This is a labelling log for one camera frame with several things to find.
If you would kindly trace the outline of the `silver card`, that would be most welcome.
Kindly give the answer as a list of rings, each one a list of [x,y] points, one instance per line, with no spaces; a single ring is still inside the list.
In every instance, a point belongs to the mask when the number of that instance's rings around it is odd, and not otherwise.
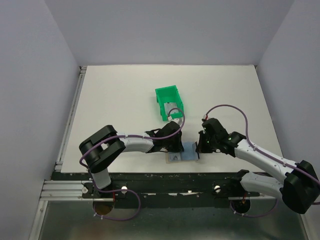
[[[176,163],[181,161],[181,153],[180,152],[170,152],[168,154],[168,161],[170,163]]]
[[[176,102],[165,102],[164,103],[164,111],[165,111],[165,115],[168,116],[169,115],[169,112],[171,111],[171,113],[178,113],[179,111],[176,110],[177,108],[177,103]]]

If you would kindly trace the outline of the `green plastic bin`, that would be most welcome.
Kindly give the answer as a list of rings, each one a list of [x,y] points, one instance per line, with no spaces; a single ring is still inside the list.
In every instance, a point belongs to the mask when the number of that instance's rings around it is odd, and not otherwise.
[[[155,94],[163,121],[167,122],[168,116],[171,116],[173,119],[183,117],[183,114],[176,109],[178,108],[184,112],[184,104],[176,85],[156,88]]]

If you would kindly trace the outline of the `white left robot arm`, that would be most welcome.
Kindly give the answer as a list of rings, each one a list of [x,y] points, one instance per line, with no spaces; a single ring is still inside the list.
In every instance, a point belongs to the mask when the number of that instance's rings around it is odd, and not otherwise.
[[[87,168],[95,184],[93,191],[101,198],[111,191],[108,167],[121,154],[127,152],[172,153],[184,151],[181,125],[171,120],[163,128],[145,131],[140,137],[118,134],[112,125],[106,125],[79,145]]]

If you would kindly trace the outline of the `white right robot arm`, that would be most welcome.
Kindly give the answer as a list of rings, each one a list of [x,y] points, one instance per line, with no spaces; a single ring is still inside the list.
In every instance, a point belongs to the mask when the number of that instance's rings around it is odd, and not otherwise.
[[[263,170],[268,176],[248,170],[237,173],[230,183],[230,191],[241,196],[257,192],[280,199],[292,211],[305,214],[320,195],[320,182],[311,163],[281,158],[257,145],[236,131],[228,133],[218,119],[202,121],[196,151],[202,154],[223,153],[247,161]]]

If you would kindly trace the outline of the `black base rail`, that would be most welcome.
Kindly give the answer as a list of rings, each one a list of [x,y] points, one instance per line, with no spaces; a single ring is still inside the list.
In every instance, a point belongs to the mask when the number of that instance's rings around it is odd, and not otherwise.
[[[236,173],[111,173],[111,184],[98,191],[87,173],[53,172],[50,181],[90,181],[82,201],[116,209],[227,208],[230,200],[248,200]]]

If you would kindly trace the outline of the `aluminium frame rail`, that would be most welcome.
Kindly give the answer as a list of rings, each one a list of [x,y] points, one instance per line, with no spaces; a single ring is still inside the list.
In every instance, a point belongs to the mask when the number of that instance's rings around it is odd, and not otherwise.
[[[40,193],[41,201],[82,201],[82,189],[89,180],[46,180]]]

